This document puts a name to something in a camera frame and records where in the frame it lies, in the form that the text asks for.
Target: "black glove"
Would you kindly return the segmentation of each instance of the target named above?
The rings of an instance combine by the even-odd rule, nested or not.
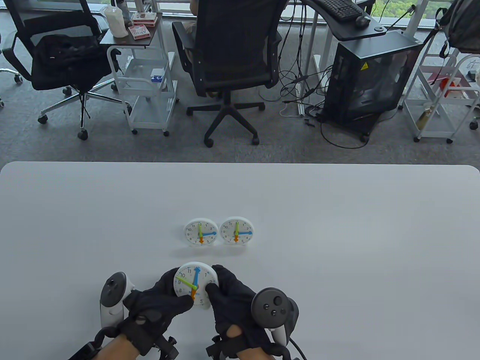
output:
[[[123,304],[129,310],[128,317],[118,328],[125,334],[141,355],[163,339],[162,335],[172,319],[191,309],[193,299],[189,295],[177,297],[173,290],[173,278],[178,268],[163,274],[149,290],[133,290]]]
[[[205,290],[212,303],[215,316],[215,329],[223,340],[227,340],[227,330],[232,325],[242,329],[245,347],[262,348],[267,354],[285,355],[285,347],[272,344],[262,327],[252,317],[252,300],[255,292],[238,280],[235,275],[222,265],[213,265],[218,276],[219,286],[208,284]]]

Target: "gray carpet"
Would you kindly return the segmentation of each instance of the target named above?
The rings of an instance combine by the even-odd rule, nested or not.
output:
[[[6,36],[14,29],[10,15],[0,12],[0,33]],[[286,26],[281,26],[284,35]],[[170,22],[165,23],[168,48],[175,49]],[[324,28],[316,34],[315,53],[320,53]],[[303,42],[304,51],[308,44],[309,29]],[[426,33],[419,33],[424,38]],[[439,48],[442,39],[436,41]],[[26,50],[18,44],[19,58],[30,63]],[[290,31],[281,60],[281,68],[293,63],[298,46],[298,28]],[[0,67],[8,63],[0,57]],[[213,113],[185,115],[188,104],[208,103],[212,100],[196,96],[188,74],[184,73],[178,59],[173,66],[173,77],[178,79],[177,96],[180,103],[173,114],[170,137],[158,130],[139,130],[132,135],[122,108],[115,104],[88,101],[87,121],[89,138],[77,139],[80,104],[71,104],[48,114],[47,125],[40,125],[38,112],[61,100],[60,89],[35,91],[29,82],[16,85],[8,74],[0,74],[0,96],[5,108],[0,109],[0,168],[11,161],[177,161],[177,162],[285,162],[285,163],[380,163],[380,164],[470,164],[480,168],[480,131],[474,132],[468,124],[461,129],[455,142],[447,145],[444,139],[422,139],[412,141],[404,115],[395,114],[391,120],[380,123],[372,133],[370,143],[359,150],[345,150],[328,144],[320,135],[318,125],[309,127],[303,118],[281,117],[281,101],[266,103],[266,110],[242,110],[242,114],[257,128],[261,144],[250,145],[251,136],[233,119],[226,118],[212,135],[213,148],[203,144],[203,133],[214,118]],[[315,72],[311,65],[310,73]],[[316,83],[316,77],[309,81]],[[276,99],[281,85],[273,89],[254,88],[237,91],[233,101],[259,101],[262,96]],[[109,87],[100,93],[114,96]],[[319,101],[312,96],[311,102]],[[451,114],[460,117],[466,108],[453,108]],[[290,104],[284,115],[294,115],[296,106]],[[324,126],[324,134],[333,142],[344,146],[360,145],[357,138]]]

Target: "computer tower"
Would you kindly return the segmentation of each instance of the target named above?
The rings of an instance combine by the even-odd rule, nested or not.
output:
[[[369,136],[380,114],[400,101],[422,45],[400,30],[340,42],[322,118]]]

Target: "white cart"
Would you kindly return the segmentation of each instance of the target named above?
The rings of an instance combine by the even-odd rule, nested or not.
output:
[[[172,111],[176,103],[177,81],[171,79],[168,55],[165,51],[161,33],[162,13],[155,27],[149,28],[150,38],[134,40],[129,33],[123,38],[115,38],[111,32],[103,37],[101,44],[110,45],[108,61],[112,68],[115,85],[127,115],[128,124],[133,134],[137,129],[161,129],[164,136],[169,136]],[[133,58],[119,76],[115,72],[111,53],[114,49],[130,49]],[[164,69],[161,83],[151,82],[153,69]],[[135,96],[133,107],[125,100],[126,96]]]
[[[438,54],[429,53],[433,40],[434,37],[429,41],[424,51],[423,57],[420,60],[420,66],[415,72],[403,104],[399,106],[399,109],[404,109],[407,114],[407,121],[414,136],[413,141],[417,143],[422,137],[439,137],[446,138],[447,143],[451,144],[456,133],[467,119],[471,120],[471,129],[475,130],[475,125],[478,127],[472,113],[475,106],[479,103],[480,88],[478,88],[475,83],[469,83],[459,68],[465,61],[480,57],[480,55],[470,54],[458,61],[457,57],[460,52],[458,49],[455,49],[454,52],[444,60],[444,66],[424,65],[427,58],[438,58]],[[444,86],[442,89],[440,86],[442,81],[436,80],[436,74],[439,74],[438,77],[448,76],[448,80],[446,82],[444,81],[446,85],[452,84],[455,78],[459,78],[459,86]],[[409,97],[415,83],[418,83],[418,81],[421,83],[423,93],[426,97],[425,99]],[[462,96],[460,98],[448,97],[446,94],[449,91],[455,91],[456,94],[461,94]],[[452,119],[445,111],[445,105],[466,105],[470,106],[470,109],[461,119]],[[429,115],[425,126],[419,129],[416,123],[426,107],[430,107],[432,113]]]

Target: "desk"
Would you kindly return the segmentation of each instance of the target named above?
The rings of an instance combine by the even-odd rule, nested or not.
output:
[[[0,199],[5,359],[68,359],[99,329],[109,275],[145,289],[191,260],[283,289],[308,359],[478,357],[472,167],[16,162],[0,172]],[[179,239],[199,216],[245,216],[255,237],[190,248]],[[214,334],[212,311],[198,309],[167,333],[178,360],[207,360]]]
[[[313,0],[301,0],[301,2],[307,6],[310,6],[315,10],[315,15],[313,16],[312,29],[310,31],[310,41],[308,43],[307,50],[307,61],[303,69],[303,74],[308,75],[308,67],[310,65],[310,58],[312,57],[312,47],[313,41],[315,39],[315,30],[317,29],[318,14],[322,16],[325,22],[328,25],[327,36],[325,39],[325,46],[323,55],[314,55],[313,61],[315,62],[316,72],[318,72],[318,78],[322,81],[322,87],[326,88],[328,84],[328,76],[323,77],[322,72],[327,67],[328,55],[330,53],[330,47],[332,45],[332,37],[335,36],[339,41],[350,41],[357,39],[364,39],[367,37],[381,36],[385,35],[386,28],[381,26],[375,19],[371,18],[371,22],[366,29],[359,30],[355,27],[355,22],[339,23],[331,15],[327,13],[322,7],[317,5]],[[363,15],[369,16],[365,11],[359,8]],[[298,83],[296,86],[297,96],[302,97],[305,91],[305,84]],[[298,104],[299,114],[304,115],[304,106],[303,104]]]

